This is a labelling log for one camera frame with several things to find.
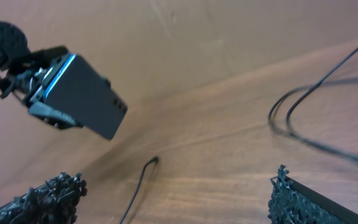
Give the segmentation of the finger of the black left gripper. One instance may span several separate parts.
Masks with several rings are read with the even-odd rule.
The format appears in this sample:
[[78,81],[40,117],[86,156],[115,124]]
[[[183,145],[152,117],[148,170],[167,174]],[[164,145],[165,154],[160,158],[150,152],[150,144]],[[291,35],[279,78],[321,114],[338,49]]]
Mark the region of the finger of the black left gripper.
[[70,115],[63,113],[52,107],[36,102],[29,107],[29,114],[35,116],[46,124],[57,129],[82,128],[83,125],[74,120]]

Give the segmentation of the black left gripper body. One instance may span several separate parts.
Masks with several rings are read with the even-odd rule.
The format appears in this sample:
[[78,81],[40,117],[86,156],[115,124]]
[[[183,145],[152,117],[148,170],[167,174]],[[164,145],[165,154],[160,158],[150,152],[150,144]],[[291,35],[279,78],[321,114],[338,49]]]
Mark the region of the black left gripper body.
[[0,47],[0,98],[23,94],[22,103],[45,103],[47,92],[55,78],[69,59],[69,50],[65,46],[31,52],[27,47],[17,45]]

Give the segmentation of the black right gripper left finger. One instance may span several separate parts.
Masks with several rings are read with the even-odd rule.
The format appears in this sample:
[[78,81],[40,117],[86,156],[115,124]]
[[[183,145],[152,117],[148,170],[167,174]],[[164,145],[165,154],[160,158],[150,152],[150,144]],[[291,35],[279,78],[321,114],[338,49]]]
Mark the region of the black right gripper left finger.
[[0,207],[0,224],[74,224],[76,207],[88,190],[78,173],[66,172]]

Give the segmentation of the Samsung Galaxy smartphone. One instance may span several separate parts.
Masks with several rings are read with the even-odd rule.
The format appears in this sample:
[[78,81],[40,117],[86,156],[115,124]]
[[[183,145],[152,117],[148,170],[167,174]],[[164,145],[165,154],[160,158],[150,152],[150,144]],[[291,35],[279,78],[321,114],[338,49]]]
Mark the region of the Samsung Galaxy smartphone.
[[108,140],[115,136],[128,111],[109,82],[78,54],[65,56],[43,98],[45,104]]

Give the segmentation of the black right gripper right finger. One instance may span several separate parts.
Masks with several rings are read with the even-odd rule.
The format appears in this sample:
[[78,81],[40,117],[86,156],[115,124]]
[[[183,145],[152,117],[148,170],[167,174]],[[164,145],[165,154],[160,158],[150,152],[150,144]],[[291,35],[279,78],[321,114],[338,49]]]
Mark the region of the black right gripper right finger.
[[268,201],[272,224],[358,224],[358,214],[287,176],[281,165],[270,179],[273,189]]

